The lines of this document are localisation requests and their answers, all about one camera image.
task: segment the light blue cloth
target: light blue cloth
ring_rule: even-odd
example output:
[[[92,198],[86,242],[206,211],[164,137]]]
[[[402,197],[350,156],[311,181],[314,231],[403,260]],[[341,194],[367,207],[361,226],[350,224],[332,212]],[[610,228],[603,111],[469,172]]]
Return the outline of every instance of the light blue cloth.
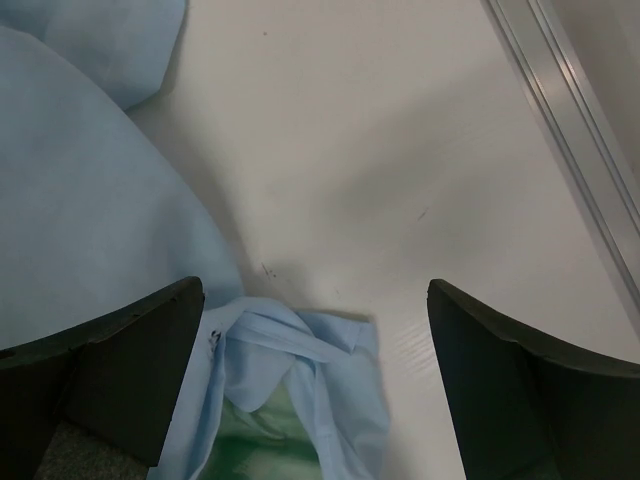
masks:
[[[52,2],[66,11],[63,3]],[[144,58],[136,61],[146,71]],[[31,35],[0,27],[0,66],[0,349],[197,275],[205,312],[150,479],[195,479],[215,439],[223,395],[252,411],[280,381],[318,451],[324,478],[377,478],[389,419],[374,327],[243,297],[235,263],[207,211],[76,68],[84,71],[83,65],[72,66]],[[223,334],[215,349],[214,331]]]
[[[212,332],[223,334],[215,349]],[[281,381],[318,453],[323,478],[378,478],[389,417],[376,357],[375,328],[368,323],[296,314],[258,298],[205,311],[160,464],[149,480],[195,480],[220,425],[223,395],[252,412]]]
[[[155,93],[185,0],[0,0],[0,25],[30,33],[126,109]]]

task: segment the white floor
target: white floor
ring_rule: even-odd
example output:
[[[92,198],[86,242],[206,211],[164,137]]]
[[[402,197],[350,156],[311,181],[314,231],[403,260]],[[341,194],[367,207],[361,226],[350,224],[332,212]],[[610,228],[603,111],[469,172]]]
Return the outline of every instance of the white floor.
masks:
[[[210,209],[251,292],[377,323],[388,478],[464,478],[432,278],[640,361],[480,0],[191,0],[163,91],[132,117]]]

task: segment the crumpled blue fabric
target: crumpled blue fabric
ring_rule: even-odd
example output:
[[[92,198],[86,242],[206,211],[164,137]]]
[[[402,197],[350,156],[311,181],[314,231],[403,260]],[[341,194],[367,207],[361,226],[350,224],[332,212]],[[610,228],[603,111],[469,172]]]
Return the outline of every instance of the crumpled blue fabric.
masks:
[[[325,479],[377,478],[389,419],[374,327],[244,297],[207,211],[82,65],[67,60],[0,26],[0,349],[199,276],[205,312],[149,478],[197,478],[223,395],[252,411],[280,381]]]
[[[222,334],[217,345],[215,333]],[[318,453],[323,478],[378,478],[389,418],[377,352],[373,325],[294,313],[274,300],[243,297],[205,311],[160,464],[149,480],[195,480],[211,452],[223,396],[252,412],[281,381]]]

